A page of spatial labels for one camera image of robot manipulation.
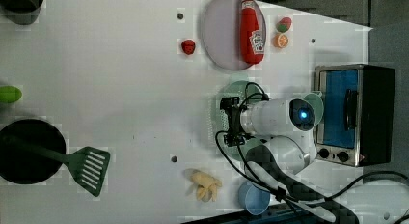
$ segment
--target toaster oven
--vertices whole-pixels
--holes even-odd
[[[324,115],[317,158],[350,166],[391,161],[395,70],[370,65],[316,67]]]

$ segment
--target table surface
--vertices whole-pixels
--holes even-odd
[[[98,198],[65,166],[41,184],[0,179],[1,223],[180,223],[242,210],[243,179],[213,141],[216,93],[240,76],[273,97],[307,92],[315,66],[367,61],[369,28],[259,2],[267,25],[264,60],[248,70],[220,69],[200,42],[209,1],[46,0],[28,27],[0,17],[0,84],[23,92],[21,101],[1,105],[1,127],[38,117],[62,131],[69,153],[93,146],[112,154]],[[293,26],[289,47],[278,50],[271,39],[282,16]],[[180,52],[184,39],[196,41],[194,55]],[[216,202],[196,201],[193,169],[222,181]],[[299,175],[337,190],[361,173],[317,160]]]

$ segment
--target ketchup label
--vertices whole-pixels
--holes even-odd
[[[262,41],[262,32],[260,30],[256,30],[252,32],[252,36],[250,37],[250,43],[252,44],[253,52],[255,54],[263,54],[264,53],[264,44]]]
[[[254,0],[246,0],[241,3],[241,9],[254,9],[255,8],[255,2]]]

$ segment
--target oven handle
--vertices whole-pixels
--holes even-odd
[[[347,89],[343,104],[343,123],[345,130],[355,129],[357,117],[358,92]]]

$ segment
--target ketchup bottle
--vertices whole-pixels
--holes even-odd
[[[264,57],[264,43],[254,0],[241,0],[240,48],[246,63],[257,64]]]

